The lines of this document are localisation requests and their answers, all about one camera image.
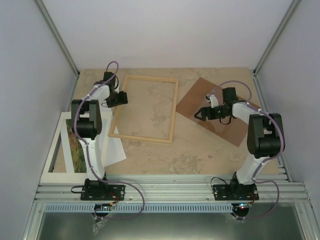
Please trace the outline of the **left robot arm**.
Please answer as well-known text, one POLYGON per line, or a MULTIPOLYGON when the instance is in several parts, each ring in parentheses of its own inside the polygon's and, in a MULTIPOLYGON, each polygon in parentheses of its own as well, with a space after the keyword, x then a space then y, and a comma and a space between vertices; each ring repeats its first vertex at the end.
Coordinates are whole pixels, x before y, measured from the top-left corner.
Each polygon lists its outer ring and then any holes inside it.
POLYGON ((92 187, 92 194, 99 200, 107 198, 110 193, 100 150, 101 140, 106 139, 101 134, 108 130, 103 126, 103 103, 108 113, 111 108, 128 103, 127 93, 119 90, 117 75, 108 70, 104 72, 102 80, 93 84, 92 90, 85 97, 71 102, 72 131, 83 149, 86 180, 99 181, 92 187))

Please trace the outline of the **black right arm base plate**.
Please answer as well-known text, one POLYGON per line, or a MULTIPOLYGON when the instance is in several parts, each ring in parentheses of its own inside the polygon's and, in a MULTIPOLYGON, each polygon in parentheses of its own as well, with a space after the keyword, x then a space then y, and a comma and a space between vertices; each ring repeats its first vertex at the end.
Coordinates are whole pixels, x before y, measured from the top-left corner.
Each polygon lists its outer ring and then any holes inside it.
POLYGON ((227 184, 214 184, 211 188, 216 201, 256 201, 260 199, 255 184, 240 184, 239 187, 227 184))

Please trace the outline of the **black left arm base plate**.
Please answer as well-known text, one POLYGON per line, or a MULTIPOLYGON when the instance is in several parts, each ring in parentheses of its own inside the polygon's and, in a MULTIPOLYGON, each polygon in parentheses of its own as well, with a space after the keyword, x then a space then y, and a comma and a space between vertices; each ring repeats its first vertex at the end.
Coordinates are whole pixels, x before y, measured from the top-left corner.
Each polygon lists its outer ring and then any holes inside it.
POLYGON ((87 178, 82 187, 80 199, 82 201, 123 201, 125 189, 123 184, 109 184, 87 178))

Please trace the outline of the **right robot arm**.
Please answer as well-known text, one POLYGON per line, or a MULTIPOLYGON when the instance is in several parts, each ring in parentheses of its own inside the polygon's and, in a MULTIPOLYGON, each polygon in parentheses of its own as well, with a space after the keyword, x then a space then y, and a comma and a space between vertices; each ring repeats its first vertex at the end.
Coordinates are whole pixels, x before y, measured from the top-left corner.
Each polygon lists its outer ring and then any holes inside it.
POLYGON ((246 185, 256 184, 256 176, 265 165, 278 158, 285 149, 285 138, 282 116, 278 113, 267 113, 253 107, 248 101, 240 100, 235 87, 222 89, 222 102, 211 93, 205 99, 210 106, 200 108, 194 117, 200 121, 239 119, 247 124, 248 156, 242 167, 235 172, 236 183, 229 187, 229 193, 236 200, 248 193, 246 185))

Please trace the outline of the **light wooden picture frame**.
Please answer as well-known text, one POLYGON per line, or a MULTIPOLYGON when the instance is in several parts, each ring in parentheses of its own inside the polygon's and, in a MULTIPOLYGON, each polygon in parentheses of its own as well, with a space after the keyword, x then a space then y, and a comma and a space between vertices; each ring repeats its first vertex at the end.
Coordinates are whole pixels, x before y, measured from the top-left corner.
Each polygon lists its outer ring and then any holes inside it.
POLYGON ((132 75, 127 74, 123 81, 122 90, 125 92, 129 84, 129 80, 141 80, 141 81, 154 81, 154 82, 164 82, 164 83, 173 83, 174 84, 174 94, 172 102, 172 110, 170 117, 169 125, 169 134, 168 139, 164 138, 153 138, 145 136, 136 136, 136 135, 124 135, 115 133, 115 129, 118 123, 118 118, 122 110, 122 105, 116 107, 113 115, 113 120, 110 125, 108 136, 111 138, 126 139, 126 140, 135 140, 135 141, 144 141, 152 143, 161 143, 161 144, 171 144, 173 142, 174 128, 175 128, 175 119, 176 119, 176 106, 178 100, 178 90, 179 90, 179 79, 172 77, 157 77, 157 76, 144 76, 144 75, 132 75))

